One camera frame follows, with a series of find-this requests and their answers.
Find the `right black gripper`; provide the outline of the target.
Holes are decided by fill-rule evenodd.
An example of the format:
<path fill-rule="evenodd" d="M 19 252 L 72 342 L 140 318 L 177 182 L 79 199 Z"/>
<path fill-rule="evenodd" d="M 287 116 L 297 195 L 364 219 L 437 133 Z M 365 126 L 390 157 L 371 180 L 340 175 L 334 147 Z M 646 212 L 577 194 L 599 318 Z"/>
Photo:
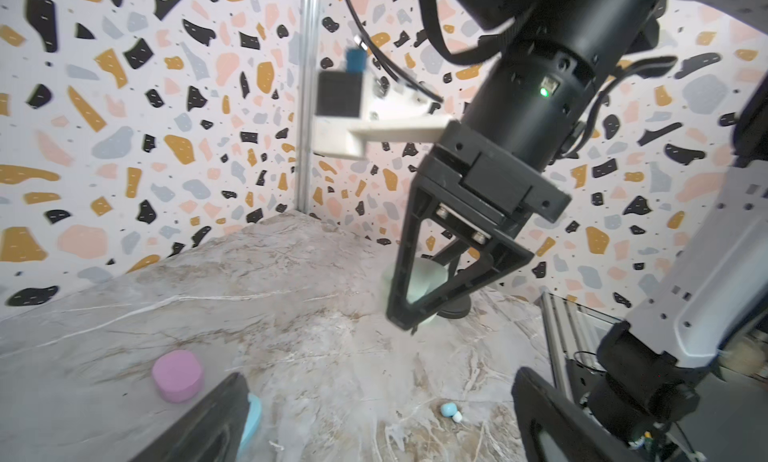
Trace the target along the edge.
<path fill-rule="evenodd" d="M 542 173 L 457 120 L 430 118 L 417 134 L 432 149 L 410 186 L 386 310 L 402 330 L 527 265 L 533 253 L 514 240 L 521 228 L 533 215 L 557 221 L 571 202 Z M 470 248 L 479 257 L 411 303 L 419 234 L 427 221 L 454 237 L 434 262 L 448 264 Z"/>

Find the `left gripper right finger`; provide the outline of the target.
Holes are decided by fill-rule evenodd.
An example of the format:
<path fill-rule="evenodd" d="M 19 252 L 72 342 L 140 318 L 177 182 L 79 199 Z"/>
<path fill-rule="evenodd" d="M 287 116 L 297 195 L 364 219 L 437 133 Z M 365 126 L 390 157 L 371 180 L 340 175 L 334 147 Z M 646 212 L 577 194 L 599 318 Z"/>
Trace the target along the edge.
<path fill-rule="evenodd" d="M 628 446 L 641 434 L 640 407 L 623 399 L 609 376 L 591 391 L 588 411 L 528 367 L 517 372 L 511 393 L 529 461 L 648 459 Z"/>

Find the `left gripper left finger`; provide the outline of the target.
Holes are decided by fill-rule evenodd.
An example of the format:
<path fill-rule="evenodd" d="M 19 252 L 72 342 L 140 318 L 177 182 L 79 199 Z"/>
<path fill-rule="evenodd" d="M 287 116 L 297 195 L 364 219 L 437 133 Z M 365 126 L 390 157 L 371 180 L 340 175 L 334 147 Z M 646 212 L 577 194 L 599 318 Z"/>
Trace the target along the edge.
<path fill-rule="evenodd" d="M 250 404 L 248 385 L 232 373 L 132 461 L 235 461 Z"/>

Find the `blue charging case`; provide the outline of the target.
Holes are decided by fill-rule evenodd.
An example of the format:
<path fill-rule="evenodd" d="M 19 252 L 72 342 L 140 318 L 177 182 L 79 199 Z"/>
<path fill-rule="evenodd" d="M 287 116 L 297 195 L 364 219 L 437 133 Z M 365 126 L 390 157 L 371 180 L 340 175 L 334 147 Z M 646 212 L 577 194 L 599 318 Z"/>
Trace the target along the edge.
<path fill-rule="evenodd" d="M 259 428 L 262 417 L 262 402 L 259 397 L 253 393 L 248 393 L 247 401 L 249 409 L 244 424 L 241 441 L 238 447 L 238 455 L 244 453 Z"/>

